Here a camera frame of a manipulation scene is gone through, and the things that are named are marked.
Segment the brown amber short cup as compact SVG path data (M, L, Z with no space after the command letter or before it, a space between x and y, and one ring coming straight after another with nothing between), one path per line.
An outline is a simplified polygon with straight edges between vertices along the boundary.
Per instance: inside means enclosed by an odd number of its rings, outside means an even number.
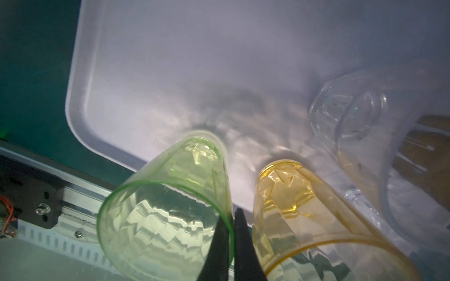
M450 209L450 118L420 118L401 143L393 160L401 177Z

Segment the clear faceted glass front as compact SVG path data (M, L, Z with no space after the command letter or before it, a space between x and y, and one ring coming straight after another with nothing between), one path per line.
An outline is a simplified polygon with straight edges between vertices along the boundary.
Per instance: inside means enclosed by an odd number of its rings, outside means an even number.
M308 115L324 149L399 236L449 253L450 210L393 168L420 118L450 117L448 67L410 64L336 78L322 86Z

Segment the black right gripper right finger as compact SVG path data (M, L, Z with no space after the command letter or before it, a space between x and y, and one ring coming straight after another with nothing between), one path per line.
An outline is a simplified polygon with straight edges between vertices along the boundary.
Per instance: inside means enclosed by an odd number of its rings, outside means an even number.
M267 281L241 208L238 208L234 215L234 236L234 280Z

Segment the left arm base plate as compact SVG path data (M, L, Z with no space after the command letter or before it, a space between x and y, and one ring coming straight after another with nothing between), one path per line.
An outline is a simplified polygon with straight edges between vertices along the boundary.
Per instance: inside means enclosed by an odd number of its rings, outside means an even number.
M17 219L53 228L62 214L63 188L63 180L1 157L1 195L12 203Z

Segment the yellow short cup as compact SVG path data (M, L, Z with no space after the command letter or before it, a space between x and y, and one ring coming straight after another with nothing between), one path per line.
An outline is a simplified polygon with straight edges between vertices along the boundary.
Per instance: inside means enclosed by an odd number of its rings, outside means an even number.
M253 245L270 281L417 281L387 238L326 182L294 160L258 175Z

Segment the lilac plastic tray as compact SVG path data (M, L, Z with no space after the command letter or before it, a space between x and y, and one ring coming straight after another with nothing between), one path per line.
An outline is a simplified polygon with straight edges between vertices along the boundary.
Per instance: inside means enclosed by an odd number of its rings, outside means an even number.
M448 1L82 1L66 118L133 171L190 135L214 138L251 221L255 179L277 159L348 189L308 119L324 83L449 51Z

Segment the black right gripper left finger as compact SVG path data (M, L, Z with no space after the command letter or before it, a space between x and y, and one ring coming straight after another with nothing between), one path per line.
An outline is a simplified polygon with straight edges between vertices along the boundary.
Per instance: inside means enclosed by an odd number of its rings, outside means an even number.
M228 281L229 246L229 230L219 217L205 264L197 281Z

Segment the small green cup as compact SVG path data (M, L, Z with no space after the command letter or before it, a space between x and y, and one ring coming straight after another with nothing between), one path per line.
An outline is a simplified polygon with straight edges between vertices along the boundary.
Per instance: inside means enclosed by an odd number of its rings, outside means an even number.
M219 217L234 258L232 199L220 148L186 138L135 172L102 204L97 235L108 260L135 281L196 281Z

